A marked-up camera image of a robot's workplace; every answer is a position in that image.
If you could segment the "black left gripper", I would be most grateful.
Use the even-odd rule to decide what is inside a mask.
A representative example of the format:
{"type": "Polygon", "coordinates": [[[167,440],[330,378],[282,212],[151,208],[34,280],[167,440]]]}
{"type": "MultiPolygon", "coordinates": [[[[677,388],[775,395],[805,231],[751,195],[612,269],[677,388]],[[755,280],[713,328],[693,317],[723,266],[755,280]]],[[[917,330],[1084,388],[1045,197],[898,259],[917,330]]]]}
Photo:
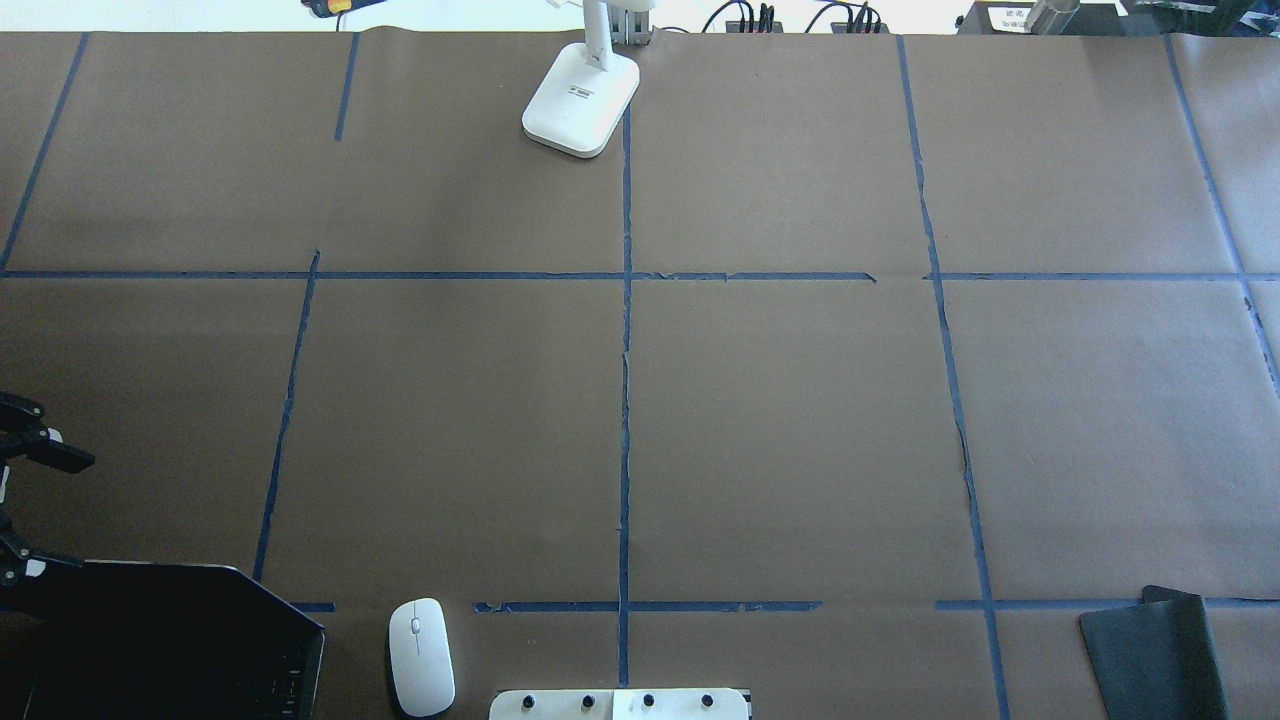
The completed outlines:
{"type": "MultiPolygon", "coordinates": [[[[91,452],[65,445],[49,436],[42,423],[44,407],[26,398],[3,393],[3,505],[17,457],[67,474],[79,474],[96,464],[91,452]]],[[[24,602],[29,580],[41,578],[49,561],[42,559],[15,529],[10,515],[1,511],[1,600],[3,611],[17,611],[24,602]]]]}

